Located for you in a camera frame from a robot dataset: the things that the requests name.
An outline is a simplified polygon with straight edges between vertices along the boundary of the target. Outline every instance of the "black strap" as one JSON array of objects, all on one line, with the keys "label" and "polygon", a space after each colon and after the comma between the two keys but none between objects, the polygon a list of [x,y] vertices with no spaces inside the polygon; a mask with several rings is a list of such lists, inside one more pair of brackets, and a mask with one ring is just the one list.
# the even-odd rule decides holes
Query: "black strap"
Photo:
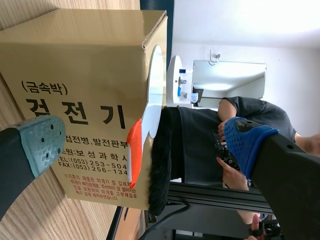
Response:
[{"label": "black strap", "polygon": [[262,234],[264,234],[264,223],[262,221],[259,222],[259,229],[258,230],[249,229],[249,234],[254,237],[260,237]]}]

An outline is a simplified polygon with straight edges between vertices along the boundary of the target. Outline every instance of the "wooden floor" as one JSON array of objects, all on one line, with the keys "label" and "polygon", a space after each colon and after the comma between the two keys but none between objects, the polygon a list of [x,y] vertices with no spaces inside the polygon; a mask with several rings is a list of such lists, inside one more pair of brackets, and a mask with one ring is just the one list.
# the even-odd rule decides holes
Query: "wooden floor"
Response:
[{"label": "wooden floor", "polygon": [[[0,30],[58,8],[138,10],[140,4],[139,0],[0,0]],[[0,103],[0,130],[23,120],[2,78]],[[66,198],[48,169],[7,211],[0,222],[0,239],[105,240],[115,209],[112,205]]]}]

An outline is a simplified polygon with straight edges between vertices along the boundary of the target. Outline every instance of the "sink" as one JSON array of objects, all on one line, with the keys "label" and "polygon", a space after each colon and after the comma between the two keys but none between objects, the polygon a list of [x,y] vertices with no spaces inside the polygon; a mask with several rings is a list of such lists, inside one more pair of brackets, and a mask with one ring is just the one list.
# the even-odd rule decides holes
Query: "sink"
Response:
[{"label": "sink", "polygon": [[170,62],[166,73],[166,102],[178,103],[180,96],[178,96],[179,88],[179,70],[182,69],[182,62],[178,55],[174,56]]}]

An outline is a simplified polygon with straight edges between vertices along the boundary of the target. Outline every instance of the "black frame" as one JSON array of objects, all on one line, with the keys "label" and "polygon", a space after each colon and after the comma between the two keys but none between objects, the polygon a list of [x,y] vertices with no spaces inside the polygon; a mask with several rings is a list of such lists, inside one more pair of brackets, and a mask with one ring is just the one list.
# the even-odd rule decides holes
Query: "black frame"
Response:
[{"label": "black frame", "polygon": [[260,192],[171,182],[168,203],[200,205],[273,214]]}]

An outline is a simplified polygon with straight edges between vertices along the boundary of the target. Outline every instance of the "cable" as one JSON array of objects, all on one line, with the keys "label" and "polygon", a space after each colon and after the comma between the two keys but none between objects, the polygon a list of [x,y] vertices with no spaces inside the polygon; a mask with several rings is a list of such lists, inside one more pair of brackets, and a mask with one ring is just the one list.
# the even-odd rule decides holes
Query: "cable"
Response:
[{"label": "cable", "polygon": [[145,240],[147,235],[149,233],[151,233],[153,230],[156,230],[157,228],[159,228],[162,224],[164,224],[165,222],[169,221],[170,219],[172,219],[175,215],[177,214],[181,214],[185,211],[187,211],[190,208],[190,205],[187,205],[183,208],[180,208],[172,213],[169,213],[167,216],[165,216],[164,218],[162,218],[160,221],[158,221],[155,225],[151,226],[150,228],[148,228],[144,234],[139,238],[139,240]]}]

